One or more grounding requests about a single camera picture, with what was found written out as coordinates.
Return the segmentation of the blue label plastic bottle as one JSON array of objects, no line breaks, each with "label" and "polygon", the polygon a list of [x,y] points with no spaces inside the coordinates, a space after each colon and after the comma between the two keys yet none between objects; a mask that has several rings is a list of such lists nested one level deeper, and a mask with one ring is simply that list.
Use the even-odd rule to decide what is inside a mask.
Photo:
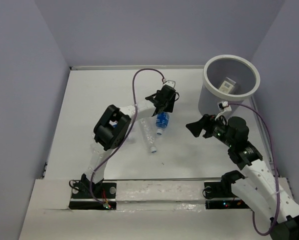
[{"label": "blue label plastic bottle", "polygon": [[162,112],[157,115],[155,126],[156,126],[156,134],[161,136],[164,130],[167,128],[169,124],[170,114],[168,112]]}]

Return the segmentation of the clear plastic bottle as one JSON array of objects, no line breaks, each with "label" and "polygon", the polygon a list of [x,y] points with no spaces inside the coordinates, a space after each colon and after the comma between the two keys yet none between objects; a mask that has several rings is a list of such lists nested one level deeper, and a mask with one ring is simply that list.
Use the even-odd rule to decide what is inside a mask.
[{"label": "clear plastic bottle", "polygon": [[144,143],[148,152],[154,154],[157,152],[155,135],[152,129],[152,125],[148,118],[142,118],[139,120],[139,127],[143,136]]}]

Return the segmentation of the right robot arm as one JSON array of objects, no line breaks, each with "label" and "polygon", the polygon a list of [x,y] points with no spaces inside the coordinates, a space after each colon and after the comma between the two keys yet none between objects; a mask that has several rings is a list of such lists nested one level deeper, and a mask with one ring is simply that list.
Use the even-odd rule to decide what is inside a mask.
[{"label": "right robot arm", "polygon": [[249,142],[246,121],[237,116],[205,114],[186,128],[194,137],[204,131],[205,139],[214,137],[228,147],[231,161],[238,170],[225,173],[219,184],[225,196],[239,197],[254,214],[270,222],[273,240],[299,240],[299,204],[285,191],[268,168],[260,152]]}]

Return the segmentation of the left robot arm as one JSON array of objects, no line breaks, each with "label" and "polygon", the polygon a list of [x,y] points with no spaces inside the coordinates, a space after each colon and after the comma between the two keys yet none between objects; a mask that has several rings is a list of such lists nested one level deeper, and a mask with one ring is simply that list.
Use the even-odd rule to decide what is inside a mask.
[{"label": "left robot arm", "polygon": [[168,80],[156,93],[125,107],[109,105],[93,129],[94,151],[87,170],[81,176],[83,192],[90,198],[100,193],[106,160],[126,138],[130,125],[138,120],[172,112],[177,92],[176,82]]}]

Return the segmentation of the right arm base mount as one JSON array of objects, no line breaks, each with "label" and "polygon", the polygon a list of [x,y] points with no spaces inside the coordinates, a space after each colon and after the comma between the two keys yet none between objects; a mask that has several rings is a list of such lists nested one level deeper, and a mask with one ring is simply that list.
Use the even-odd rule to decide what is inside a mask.
[{"label": "right arm base mount", "polygon": [[206,199],[207,210],[249,209],[249,206],[232,193],[232,184],[245,179],[238,170],[233,170],[221,176],[220,181],[204,183],[202,195]]}]

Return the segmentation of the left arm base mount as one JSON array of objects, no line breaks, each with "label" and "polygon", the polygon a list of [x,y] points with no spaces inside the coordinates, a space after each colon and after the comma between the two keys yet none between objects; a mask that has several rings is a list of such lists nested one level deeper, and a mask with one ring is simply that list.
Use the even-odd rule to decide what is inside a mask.
[{"label": "left arm base mount", "polygon": [[104,181],[100,187],[95,187],[93,195],[90,193],[89,186],[85,186],[80,180],[70,180],[71,196],[69,208],[71,210],[98,210],[111,211],[117,209],[116,193],[117,183]]}]

